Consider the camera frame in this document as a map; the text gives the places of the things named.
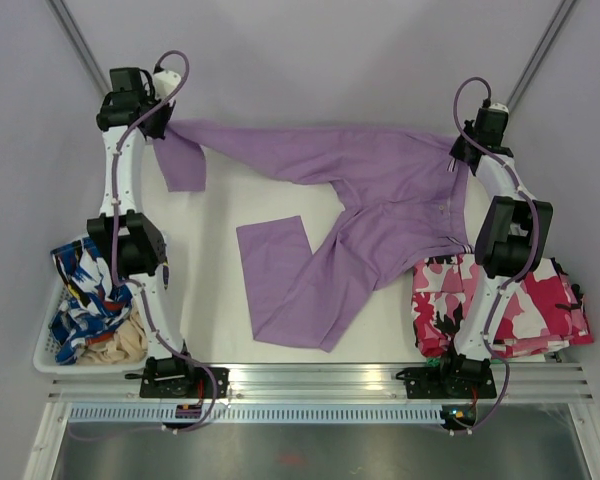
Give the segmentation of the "purple trousers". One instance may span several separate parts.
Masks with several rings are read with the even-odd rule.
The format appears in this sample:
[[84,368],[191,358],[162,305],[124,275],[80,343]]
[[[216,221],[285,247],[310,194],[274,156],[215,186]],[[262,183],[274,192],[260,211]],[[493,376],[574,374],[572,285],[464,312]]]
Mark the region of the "purple trousers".
[[213,152],[264,179],[236,229],[256,341],[334,349],[371,295],[419,261],[467,251],[468,170],[447,137],[395,127],[172,122],[153,144],[173,192]]

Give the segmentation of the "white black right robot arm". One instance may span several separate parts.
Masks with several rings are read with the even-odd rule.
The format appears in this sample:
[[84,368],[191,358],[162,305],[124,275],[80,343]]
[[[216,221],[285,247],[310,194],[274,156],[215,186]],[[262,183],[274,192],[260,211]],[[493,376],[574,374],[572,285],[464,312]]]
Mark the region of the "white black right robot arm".
[[508,119],[505,105],[484,100],[452,148],[454,159],[484,187],[490,206],[474,246],[482,271],[469,312],[435,373],[437,387],[450,398],[496,396],[495,335],[519,283],[540,264],[553,215],[552,205],[524,186],[512,152],[502,145]]

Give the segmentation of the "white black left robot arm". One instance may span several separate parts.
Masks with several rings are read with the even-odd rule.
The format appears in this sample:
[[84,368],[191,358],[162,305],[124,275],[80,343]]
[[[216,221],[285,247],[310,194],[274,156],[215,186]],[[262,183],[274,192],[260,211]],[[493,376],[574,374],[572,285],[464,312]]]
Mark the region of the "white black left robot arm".
[[141,377],[143,398],[185,398],[201,381],[166,298],[167,244],[143,212],[141,161],[148,141],[161,139],[173,111],[150,73],[137,67],[111,70],[112,89],[104,97],[96,123],[106,154],[103,200],[87,233],[107,262],[116,285],[129,289],[142,321],[147,353]]

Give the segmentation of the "pink camouflage folded trousers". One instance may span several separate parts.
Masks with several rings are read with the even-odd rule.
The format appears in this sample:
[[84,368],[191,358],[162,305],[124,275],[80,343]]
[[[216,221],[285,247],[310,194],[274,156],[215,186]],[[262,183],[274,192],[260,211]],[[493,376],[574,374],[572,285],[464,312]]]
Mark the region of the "pink camouflage folded trousers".
[[[441,356],[466,318],[481,271],[471,254],[430,257],[413,270],[411,312],[416,347]],[[594,342],[580,286],[544,258],[509,300],[493,349],[504,358],[550,353]]]

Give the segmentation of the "beige garment in basket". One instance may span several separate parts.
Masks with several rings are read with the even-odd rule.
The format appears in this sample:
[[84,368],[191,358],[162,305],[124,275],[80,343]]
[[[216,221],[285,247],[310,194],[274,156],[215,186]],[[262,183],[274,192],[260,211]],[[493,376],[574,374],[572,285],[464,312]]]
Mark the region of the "beige garment in basket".
[[88,340],[77,358],[77,365],[115,365],[138,363],[148,352],[147,336],[136,305],[113,332]]

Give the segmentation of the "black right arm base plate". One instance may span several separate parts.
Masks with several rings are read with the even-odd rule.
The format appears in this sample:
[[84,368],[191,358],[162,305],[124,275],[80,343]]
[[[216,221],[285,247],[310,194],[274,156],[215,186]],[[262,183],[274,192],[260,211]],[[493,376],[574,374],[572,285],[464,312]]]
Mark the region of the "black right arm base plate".
[[399,371],[395,379],[402,382],[408,399],[471,400],[495,399],[496,386],[490,370],[485,375],[443,372],[430,366],[408,367]]

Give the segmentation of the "aluminium frame rail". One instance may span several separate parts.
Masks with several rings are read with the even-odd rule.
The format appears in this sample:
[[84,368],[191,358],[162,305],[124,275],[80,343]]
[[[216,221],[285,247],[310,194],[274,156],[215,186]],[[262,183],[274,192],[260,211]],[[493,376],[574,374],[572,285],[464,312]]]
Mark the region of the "aluminium frame rail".
[[[395,378],[400,364],[227,364],[226,399],[235,403],[398,404],[408,401]],[[111,375],[60,377],[49,387],[54,401],[133,401],[142,381]],[[591,403],[593,394],[577,363],[514,363],[507,403]]]

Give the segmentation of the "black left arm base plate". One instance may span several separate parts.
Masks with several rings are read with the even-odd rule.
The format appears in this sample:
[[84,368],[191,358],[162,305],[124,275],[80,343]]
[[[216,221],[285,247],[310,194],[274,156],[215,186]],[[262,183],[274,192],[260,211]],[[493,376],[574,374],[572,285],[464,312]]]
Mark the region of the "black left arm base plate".
[[202,368],[194,367],[180,371],[146,371],[141,380],[139,396],[146,399],[200,399],[225,398],[229,386],[229,370],[211,368],[216,380]]

